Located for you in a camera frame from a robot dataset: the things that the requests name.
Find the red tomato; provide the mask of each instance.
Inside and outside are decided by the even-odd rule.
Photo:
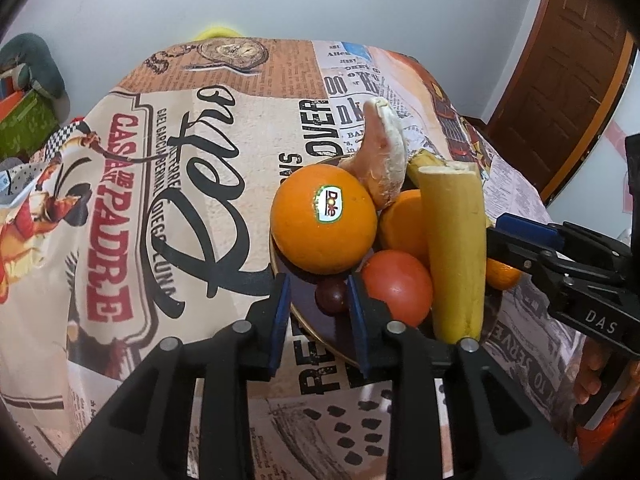
[[[409,253],[375,253],[362,267],[362,279],[369,296],[384,301],[393,319],[418,326],[427,317],[433,283],[424,265]]]

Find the fruit sticker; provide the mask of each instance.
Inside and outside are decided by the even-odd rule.
[[[314,205],[319,222],[335,222],[342,215],[342,190],[336,186],[322,186],[316,193]]]

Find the door panel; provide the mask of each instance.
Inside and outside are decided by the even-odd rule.
[[[538,190],[593,120],[626,31],[607,0],[549,0],[526,65],[488,137]]]

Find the white wall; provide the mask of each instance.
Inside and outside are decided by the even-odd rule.
[[[417,57],[456,108],[480,116],[529,0],[28,0],[6,38],[35,32],[87,113],[150,54],[211,24],[267,38],[353,41]]]
[[[520,25],[520,30],[518,31],[518,35],[513,43],[513,48],[511,49],[507,63],[504,65],[502,74],[500,74],[500,79],[498,79],[498,83],[496,84],[491,97],[489,97],[489,101],[484,108],[482,115],[480,115],[480,118],[486,124],[489,123],[491,116],[494,114],[495,109],[497,108],[498,103],[509,84],[514,70],[516,70],[522,51],[524,50],[527,40],[529,39],[529,34],[531,33],[531,29],[533,28],[533,22],[536,20],[540,1],[541,0],[529,0],[529,3],[527,4],[527,8],[522,18],[522,24]]]
[[[640,132],[640,59],[612,117],[625,135]],[[547,208],[555,222],[573,222],[613,238],[631,227],[623,212],[626,160],[602,136],[575,176]]]

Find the orange object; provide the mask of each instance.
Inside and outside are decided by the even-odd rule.
[[[429,249],[419,189],[400,193],[396,201],[380,214],[378,229],[383,248],[409,253],[429,268]]]
[[[522,273],[508,265],[487,258],[486,282],[497,290],[508,290],[516,286]]]
[[[578,438],[578,452],[580,453],[580,462],[587,465],[602,450],[602,447],[611,438],[611,435],[618,424],[625,418],[628,407],[631,405],[631,399],[623,400],[611,407],[604,416],[600,425],[593,431],[585,430],[577,426],[576,437]]]
[[[297,170],[271,205],[271,234],[294,265],[315,274],[356,266],[376,237],[373,201],[357,179],[329,164]]]
[[[384,301],[393,319],[418,326],[427,317],[433,283],[417,258],[402,251],[380,251],[362,267],[362,279],[370,297]]]
[[[18,90],[17,92],[12,93],[9,97],[6,97],[5,99],[2,99],[2,101],[0,101],[0,121],[2,121],[5,117],[7,117],[7,115],[9,115],[9,113],[11,113],[11,110],[13,110],[17,106],[17,104],[23,97],[24,92]]]

